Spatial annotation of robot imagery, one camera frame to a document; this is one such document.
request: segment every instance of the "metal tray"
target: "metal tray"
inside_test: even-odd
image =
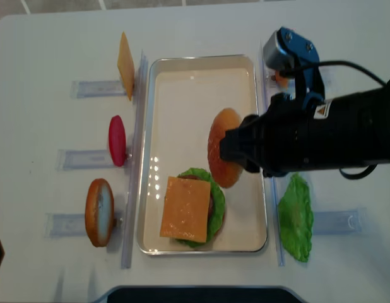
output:
[[[137,226],[144,253],[255,252],[265,245],[263,178],[247,172],[223,190],[226,217],[213,241],[191,249],[159,236],[168,176],[190,167],[209,170],[210,126],[225,107],[242,118],[257,113],[254,65],[248,57],[161,59],[151,66]]]

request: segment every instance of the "red tomato slice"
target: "red tomato slice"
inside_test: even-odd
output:
[[[126,136],[124,123],[119,116],[113,117],[109,124],[108,144],[114,165],[123,166],[126,160]]]

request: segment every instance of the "table surface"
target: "table surface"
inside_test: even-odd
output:
[[[47,239],[47,213],[82,213],[86,190],[106,178],[123,208],[121,169],[58,172],[59,149],[104,149],[110,118],[133,133],[125,97],[73,100],[73,80],[118,79],[121,32],[138,66],[165,57],[245,54],[280,26],[312,40],[321,59],[346,59],[390,79],[390,1],[278,1],[87,13],[10,16],[0,22],[0,302],[102,300],[125,285],[283,286],[308,302],[390,302],[390,165],[362,181],[338,172],[309,175],[315,210],[366,207],[367,237],[313,237],[310,261],[289,255],[278,267],[270,180],[265,180],[268,243],[254,254],[149,257],[133,247],[121,269],[121,238],[95,249],[86,237]],[[374,88],[334,68],[339,93]]]

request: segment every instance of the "yellow cheese slice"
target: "yellow cheese slice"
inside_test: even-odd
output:
[[[125,32],[122,32],[121,42],[119,44],[117,65],[126,89],[126,95],[130,100],[132,100],[132,92],[134,85],[134,64],[132,60],[131,50],[129,48],[127,38],[125,36]]]
[[[168,177],[160,237],[206,242],[210,183]]]

